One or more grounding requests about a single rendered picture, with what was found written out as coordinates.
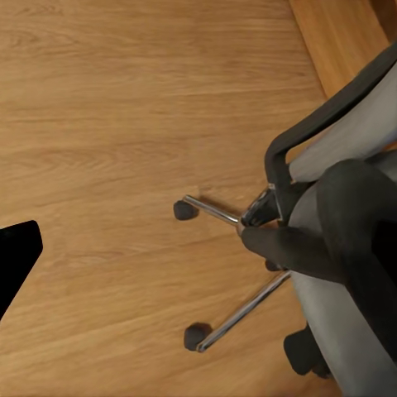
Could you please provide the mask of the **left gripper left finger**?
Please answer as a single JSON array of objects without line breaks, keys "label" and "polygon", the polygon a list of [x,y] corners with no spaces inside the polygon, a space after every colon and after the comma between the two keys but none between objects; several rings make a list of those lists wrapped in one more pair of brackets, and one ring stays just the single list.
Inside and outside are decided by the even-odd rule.
[{"label": "left gripper left finger", "polygon": [[35,220],[0,229],[0,319],[42,252]]}]

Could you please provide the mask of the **swivel chair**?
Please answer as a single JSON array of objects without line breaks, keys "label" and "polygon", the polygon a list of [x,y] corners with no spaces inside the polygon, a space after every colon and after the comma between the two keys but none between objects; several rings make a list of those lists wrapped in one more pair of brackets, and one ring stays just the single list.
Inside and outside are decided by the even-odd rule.
[{"label": "swivel chair", "polygon": [[[337,122],[297,157],[286,152]],[[239,218],[192,195],[194,207],[237,230],[244,246],[281,272],[205,337],[189,326],[184,346],[202,353],[291,278],[306,317],[283,348],[297,374],[333,379],[344,397],[397,397],[397,287],[371,250],[379,220],[397,223],[397,40],[346,87],[277,136],[268,185]],[[277,220],[277,229],[263,228]]]}]

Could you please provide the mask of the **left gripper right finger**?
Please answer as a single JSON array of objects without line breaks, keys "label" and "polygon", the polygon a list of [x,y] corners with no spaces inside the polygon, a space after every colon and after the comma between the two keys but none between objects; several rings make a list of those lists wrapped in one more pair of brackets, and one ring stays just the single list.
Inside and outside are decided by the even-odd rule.
[{"label": "left gripper right finger", "polygon": [[382,219],[377,222],[371,250],[397,287],[397,223]]}]

